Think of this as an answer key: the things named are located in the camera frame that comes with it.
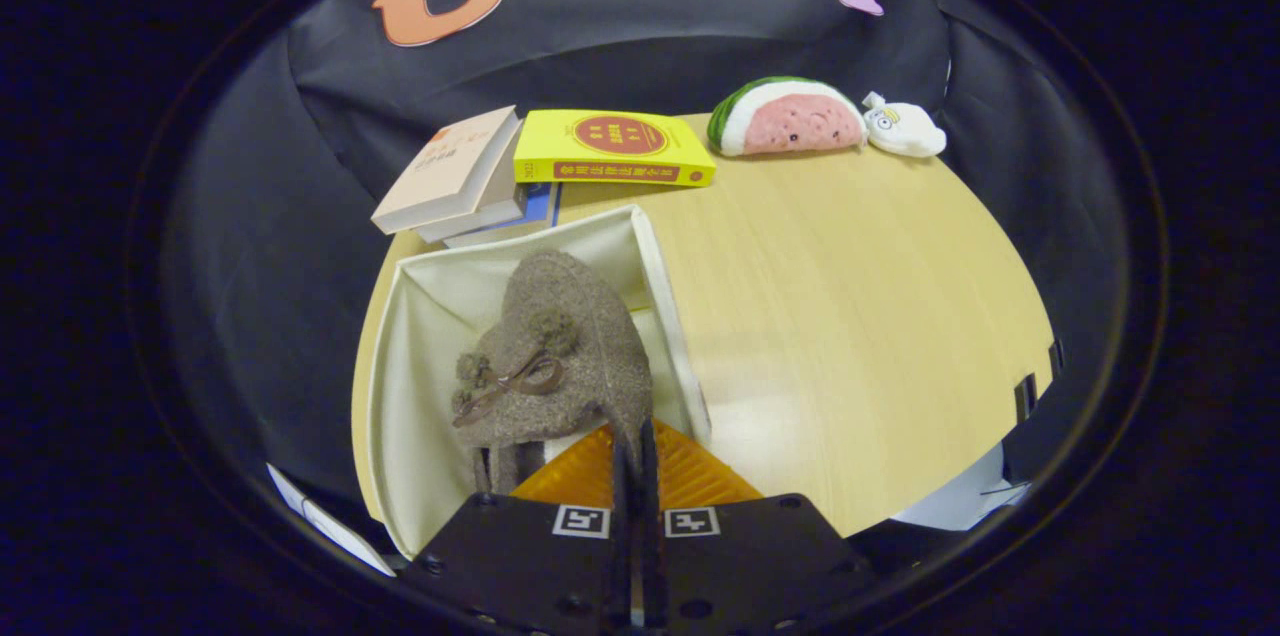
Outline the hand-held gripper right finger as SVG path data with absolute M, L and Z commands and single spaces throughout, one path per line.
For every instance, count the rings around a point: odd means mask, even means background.
M 876 585 L 868 559 L 804 495 L 759 495 L 660 421 L 646 435 L 648 633 L 801 635 Z

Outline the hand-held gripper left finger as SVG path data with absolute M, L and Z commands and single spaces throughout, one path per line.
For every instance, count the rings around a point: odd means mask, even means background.
M 462 610 L 476 628 L 521 635 L 622 635 L 632 616 L 636 503 L 628 459 L 609 427 L 594 468 L 609 507 L 475 493 L 404 571 L 408 585 Z

